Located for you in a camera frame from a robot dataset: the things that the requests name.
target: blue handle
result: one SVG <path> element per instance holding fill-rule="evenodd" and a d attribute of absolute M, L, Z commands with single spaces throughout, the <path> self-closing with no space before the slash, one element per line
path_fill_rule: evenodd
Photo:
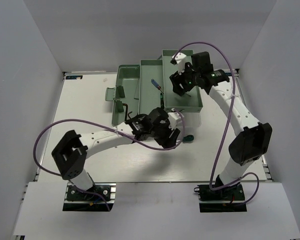
<path fill-rule="evenodd" d="M 159 86 L 159 84 L 156 82 L 156 80 L 151 79 L 151 83 L 152 83 L 157 89 L 160 89 L 160 86 Z"/>

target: cable tie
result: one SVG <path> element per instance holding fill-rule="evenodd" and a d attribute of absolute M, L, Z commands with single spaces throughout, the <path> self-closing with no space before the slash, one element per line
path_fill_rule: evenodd
<path fill-rule="evenodd" d="M 238 98 L 239 95 L 231 93 L 230 97 L 226 98 L 225 100 L 228 101 L 229 99 L 232 99 L 232 97 Z"/>
<path fill-rule="evenodd" d="M 118 132 L 118 127 L 117 127 L 117 126 L 116 126 L 115 129 L 114 129 L 114 133 L 115 133 L 118 137 L 120 137 L 119 132 Z"/>

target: toolbox latch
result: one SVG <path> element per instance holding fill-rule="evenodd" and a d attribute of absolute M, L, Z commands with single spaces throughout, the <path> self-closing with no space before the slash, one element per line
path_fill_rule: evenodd
<path fill-rule="evenodd" d="M 113 101 L 115 99 L 116 88 L 115 87 L 107 87 L 105 90 L 105 100 Z"/>

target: small black tool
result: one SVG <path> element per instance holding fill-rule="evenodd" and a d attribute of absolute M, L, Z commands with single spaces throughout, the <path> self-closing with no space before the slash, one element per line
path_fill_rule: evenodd
<path fill-rule="evenodd" d="M 160 93 L 160 107 L 162 109 L 165 108 L 164 95 L 162 94 L 162 92 Z"/>

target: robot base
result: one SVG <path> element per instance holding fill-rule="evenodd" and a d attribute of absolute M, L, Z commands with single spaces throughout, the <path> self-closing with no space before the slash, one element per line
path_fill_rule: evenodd
<path fill-rule="evenodd" d="M 111 210 L 114 205 L 111 200 L 111 187 L 111 185 L 94 185 L 88 191 L 102 195 Z M 69 185 L 66 190 L 62 210 L 65 212 L 108 212 L 105 203 L 98 196 L 82 193 L 72 185 Z"/>
<path fill-rule="evenodd" d="M 199 194 L 200 213 L 246 212 L 245 194 L 241 184 L 212 191 L 209 184 L 198 185 L 194 189 Z"/>

